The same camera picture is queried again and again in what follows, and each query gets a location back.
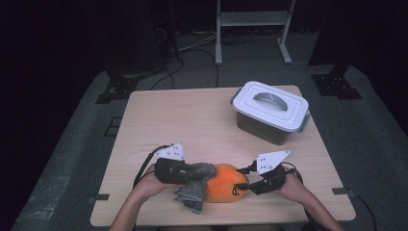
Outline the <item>white lid with grey handle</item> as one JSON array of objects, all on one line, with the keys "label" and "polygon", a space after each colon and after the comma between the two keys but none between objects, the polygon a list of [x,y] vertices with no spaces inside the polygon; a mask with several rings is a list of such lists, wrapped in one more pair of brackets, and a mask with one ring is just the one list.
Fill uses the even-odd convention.
[{"label": "white lid with grey handle", "polygon": [[301,133],[310,118],[306,99],[256,81],[247,82],[231,104],[238,113],[284,132]]}]

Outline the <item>orange plush toy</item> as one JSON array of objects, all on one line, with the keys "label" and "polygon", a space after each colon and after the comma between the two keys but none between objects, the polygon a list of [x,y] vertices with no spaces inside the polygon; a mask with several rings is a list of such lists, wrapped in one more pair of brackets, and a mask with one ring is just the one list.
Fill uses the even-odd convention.
[{"label": "orange plush toy", "polygon": [[247,184],[245,174],[229,164],[217,164],[217,175],[207,182],[205,201],[210,203],[230,203],[240,200],[246,191],[236,187],[237,184]]}]

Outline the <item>person's right hand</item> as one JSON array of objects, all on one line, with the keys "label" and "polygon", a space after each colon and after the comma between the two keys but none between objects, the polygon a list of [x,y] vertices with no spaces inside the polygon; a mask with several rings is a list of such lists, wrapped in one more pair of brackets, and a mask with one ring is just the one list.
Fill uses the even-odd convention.
[{"label": "person's right hand", "polygon": [[288,168],[285,169],[285,183],[277,191],[279,195],[289,199],[295,200],[301,196],[301,193],[304,190],[304,185],[297,178],[297,176]]}]

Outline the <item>grey fuzzy cloth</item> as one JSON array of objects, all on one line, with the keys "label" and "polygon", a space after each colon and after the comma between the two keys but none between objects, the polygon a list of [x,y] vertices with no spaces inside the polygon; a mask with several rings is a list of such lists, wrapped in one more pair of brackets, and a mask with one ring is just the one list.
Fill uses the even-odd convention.
[{"label": "grey fuzzy cloth", "polygon": [[175,200],[195,214],[200,214],[205,202],[207,183],[217,176],[216,166],[207,163],[189,165],[186,170],[187,182],[175,194]]}]

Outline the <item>black tape strip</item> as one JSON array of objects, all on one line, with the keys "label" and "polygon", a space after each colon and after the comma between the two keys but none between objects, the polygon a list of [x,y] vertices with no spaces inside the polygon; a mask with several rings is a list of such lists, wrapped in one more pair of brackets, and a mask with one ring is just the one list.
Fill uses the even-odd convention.
[{"label": "black tape strip", "polygon": [[97,194],[89,198],[88,204],[94,204],[96,201],[107,201],[110,195],[108,193]]},{"label": "black tape strip", "polygon": [[332,192],[333,192],[334,195],[346,194],[346,195],[351,196],[351,197],[356,195],[356,193],[352,189],[347,188],[347,187],[333,188]]}]

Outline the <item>person's left hand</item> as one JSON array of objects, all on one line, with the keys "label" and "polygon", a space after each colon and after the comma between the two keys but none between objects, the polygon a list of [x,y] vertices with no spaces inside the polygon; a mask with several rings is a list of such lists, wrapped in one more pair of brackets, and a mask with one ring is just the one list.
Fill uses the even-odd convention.
[{"label": "person's left hand", "polygon": [[180,188],[180,185],[162,183],[155,175],[155,165],[151,165],[133,188],[132,195],[138,201],[146,201],[164,190],[174,188]]}]

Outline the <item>clear brown storage box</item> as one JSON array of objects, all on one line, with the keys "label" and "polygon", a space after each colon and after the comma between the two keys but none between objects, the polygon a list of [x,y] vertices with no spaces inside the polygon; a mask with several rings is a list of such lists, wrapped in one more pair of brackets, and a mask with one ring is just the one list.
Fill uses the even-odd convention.
[{"label": "clear brown storage box", "polygon": [[246,115],[237,112],[237,126],[247,133],[256,136],[260,139],[273,143],[275,145],[283,145],[288,136],[298,132],[284,132],[280,129],[266,125],[263,122],[252,119]]}]

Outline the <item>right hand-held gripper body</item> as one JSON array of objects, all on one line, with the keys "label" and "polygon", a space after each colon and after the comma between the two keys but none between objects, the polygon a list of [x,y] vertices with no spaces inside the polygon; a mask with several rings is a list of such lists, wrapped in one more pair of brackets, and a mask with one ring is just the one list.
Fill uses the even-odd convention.
[{"label": "right hand-held gripper body", "polygon": [[255,171],[262,180],[251,183],[249,189],[257,195],[279,190],[286,182],[285,170],[281,163],[291,154],[290,150],[258,154]]}]

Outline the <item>dark equipment rack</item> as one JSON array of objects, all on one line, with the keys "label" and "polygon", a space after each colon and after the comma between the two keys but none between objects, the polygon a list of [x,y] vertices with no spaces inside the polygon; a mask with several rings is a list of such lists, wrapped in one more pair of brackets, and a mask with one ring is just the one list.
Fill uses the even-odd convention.
[{"label": "dark equipment rack", "polygon": [[178,63],[181,62],[176,37],[175,0],[154,0],[155,26],[163,34],[162,50],[172,55]]}]

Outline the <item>black stand base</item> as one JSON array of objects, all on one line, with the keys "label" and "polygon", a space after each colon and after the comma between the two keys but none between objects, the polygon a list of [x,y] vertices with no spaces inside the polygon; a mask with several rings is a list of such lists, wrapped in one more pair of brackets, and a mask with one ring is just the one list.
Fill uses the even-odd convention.
[{"label": "black stand base", "polygon": [[160,67],[133,66],[115,62],[105,62],[109,82],[98,95],[96,104],[109,104],[113,100],[126,100],[137,89],[139,81],[159,73]]},{"label": "black stand base", "polygon": [[332,64],[328,73],[313,74],[312,79],[322,96],[338,99],[361,99],[357,89],[345,78],[356,42],[352,32],[351,14],[347,0],[329,0],[325,17],[312,52],[309,65]]}]

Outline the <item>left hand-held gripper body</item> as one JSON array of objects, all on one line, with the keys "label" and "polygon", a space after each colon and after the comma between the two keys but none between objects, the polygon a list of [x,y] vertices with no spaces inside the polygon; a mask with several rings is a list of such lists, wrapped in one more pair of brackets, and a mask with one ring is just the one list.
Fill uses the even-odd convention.
[{"label": "left hand-held gripper body", "polygon": [[184,185],[191,179],[192,165],[185,162],[181,142],[160,149],[154,156],[155,175],[162,183]]}]

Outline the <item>white metal stand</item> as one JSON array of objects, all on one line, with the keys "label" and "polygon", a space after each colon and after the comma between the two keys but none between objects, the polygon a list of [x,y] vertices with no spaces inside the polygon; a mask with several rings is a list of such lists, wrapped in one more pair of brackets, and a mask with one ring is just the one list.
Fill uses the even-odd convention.
[{"label": "white metal stand", "polygon": [[221,29],[227,27],[250,27],[250,26],[282,26],[283,32],[277,39],[283,61],[291,64],[293,61],[286,46],[287,35],[293,17],[293,10],[296,0],[290,0],[289,7],[283,11],[271,12],[223,12],[221,10],[221,0],[217,0],[217,20],[216,20],[216,44],[215,63],[222,64]]}]

